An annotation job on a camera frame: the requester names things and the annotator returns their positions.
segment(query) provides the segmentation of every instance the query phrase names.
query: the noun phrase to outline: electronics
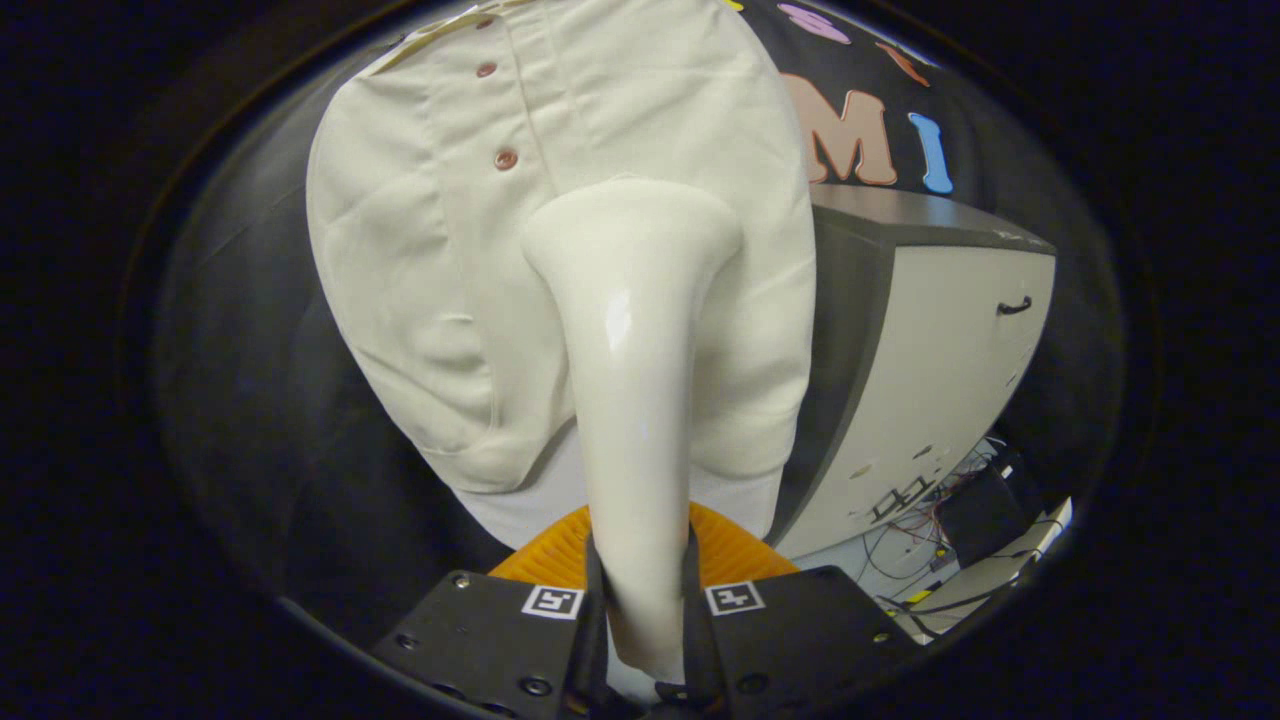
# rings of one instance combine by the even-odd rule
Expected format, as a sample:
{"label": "electronics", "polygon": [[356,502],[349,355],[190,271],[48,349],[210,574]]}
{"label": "electronics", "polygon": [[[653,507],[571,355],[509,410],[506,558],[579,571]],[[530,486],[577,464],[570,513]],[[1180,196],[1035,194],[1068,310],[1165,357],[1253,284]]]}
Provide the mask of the electronics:
{"label": "electronics", "polygon": [[961,568],[1021,537],[1044,510],[1021,455],[1005,448],[977,475],[956,486],[937,511]]}

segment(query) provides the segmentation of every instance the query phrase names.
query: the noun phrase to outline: screw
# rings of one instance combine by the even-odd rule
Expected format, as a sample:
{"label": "screw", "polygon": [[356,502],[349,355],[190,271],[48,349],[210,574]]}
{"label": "screw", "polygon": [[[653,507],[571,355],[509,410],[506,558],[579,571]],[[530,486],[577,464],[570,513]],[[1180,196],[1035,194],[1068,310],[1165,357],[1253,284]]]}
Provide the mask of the screw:
{"label": "screw", "polygon": [[742,694],[760,694],[769,687],[769,676],[754,673],[737,682],[737,689]]}
{"label": "screw", "polygon": [[520,689],[535,697],[552,694],[552,684],[541,678],[525,678],[520,680]]}

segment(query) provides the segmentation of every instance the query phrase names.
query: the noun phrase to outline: electrical wire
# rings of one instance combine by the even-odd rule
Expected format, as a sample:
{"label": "electrical wire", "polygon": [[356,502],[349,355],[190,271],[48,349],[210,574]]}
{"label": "electrical wire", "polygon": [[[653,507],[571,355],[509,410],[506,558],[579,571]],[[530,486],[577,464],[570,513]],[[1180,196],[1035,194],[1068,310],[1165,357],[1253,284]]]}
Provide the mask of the electrical wire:
{"label": "electrical wire", "polygon": [[965,600],[960,600],[960,601],[956,601],[956,602],[951,602],[951,603],[947,603],[947,605],[940,605],[937,607],[931,607],[928,610],[911,610],[906,605],[902,605],[900,602],[890,600],[890,598],[887,598],[887,597],[884,597],[882,594],[878,594],[876,597],[878,600],[883,600],[884,602],[892,605],[899,612],[905,612],[908,615],[933,615],[933,614],[937,614],[937,612],[945,612],[947,610],[955,610],[957,607],[964,607],[965,605],[973,605],[974,602],[978,602],[979,600],[987,600],[988,597],[996,594],[997,592],[1000,592],[1000,591],[1002,591],[1005,588],[1010,588],[1010,587],[1012,587],[1016,583],[1018,583],[1018,578],[1011,578],[1009,580],[1005,580],[1004,583],[1000,583],[998,585],[991,588],[989,591],[987,591],[984,593],[978,593],[978,594],[975,594],[973,597],[969,597],[969,598],[965,598]]}
{"label": "electrical wire", "polygon": [[[876,547],[879,547],[879,543],[881,543],[881,541],[882,541],[882,539],[884,539],[884,536],[887,536],[887,534],[888,534],[888,532],[886,530],[886,532],[884,532],[884,533],[883,533],[883,534],[882,534],[882,536],[881,536],[881,537],[879,537],[879,538],[878,538],[878,539],[876,541]],[[916,570],[916,571],[911,573],[910,575],[890,575],[888,573],[886,573],[886,571],[884,571],[884,569],[883,569],[883,568],[881,568],[879,565],[877,565],[877,564],[876,564],[876,561],[874,561],[874,560],[872,560],[872,551],[870,551],[870,550],[867,550],[867,536],[863,536],[863,550],[864,550],[864,551],[867,551],[867,562],[868,562],[868,564],[869,564],[869,565],[870,565],[872,568],[876,568],[876,571],[877,571],[877,573],[879,573],[881,575],[884,575],[886,578],[890,578],[890,579],[893,579],[893,580],[910,580],[910,579],[915,578],[916,575],[919,575],[919,574],[920,574],[922,571],[924,571],[924,569],[925,569],[925,568],[928,568],[928,566],[929,566],[929,564],[932,564],[932,562],[933,562],[933,559],[931,557],[931,559],[929,559],[929,561],[928,561],[928,562],[925,562],[923,568],[920,568],[919,570]],[[863,565],[863,570],[864,570],[864,571],[867,570],[867,565]]]}

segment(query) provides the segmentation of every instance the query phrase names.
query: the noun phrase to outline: white cone-shaped object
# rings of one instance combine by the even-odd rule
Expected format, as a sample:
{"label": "white cone-shaped object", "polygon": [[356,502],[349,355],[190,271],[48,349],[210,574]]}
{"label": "white cone-shaped object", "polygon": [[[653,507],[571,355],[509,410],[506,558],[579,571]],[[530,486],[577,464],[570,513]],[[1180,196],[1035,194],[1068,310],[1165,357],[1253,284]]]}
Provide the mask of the white cone-shaped object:
{"label": "white cone-shaped object", "polygon": [[727,204],[623,178],[532,215],[524,249],[559,309],[595,546],[618,657],[682,682],[694,337],[716,273],[742,245]]}

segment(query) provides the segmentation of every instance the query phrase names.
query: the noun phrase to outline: orange ridged gripper pad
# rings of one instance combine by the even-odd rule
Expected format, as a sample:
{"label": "orange ridged gripper pad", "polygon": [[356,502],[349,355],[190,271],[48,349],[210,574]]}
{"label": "orange ridged gripper pad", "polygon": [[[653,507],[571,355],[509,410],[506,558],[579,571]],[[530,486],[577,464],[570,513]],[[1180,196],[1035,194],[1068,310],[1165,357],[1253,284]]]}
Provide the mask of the orange ridged gripper pad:
{"label": "orange ridged gripper pad", "polygon": [[[714,510],[690,502],[689,520],[698,534],[703,587],[800,571],[790,560]],[[586,587],[586,536],[590,532],[591,514],[580,507],[543,530],[489,575],[534,585],[582,589]]]}

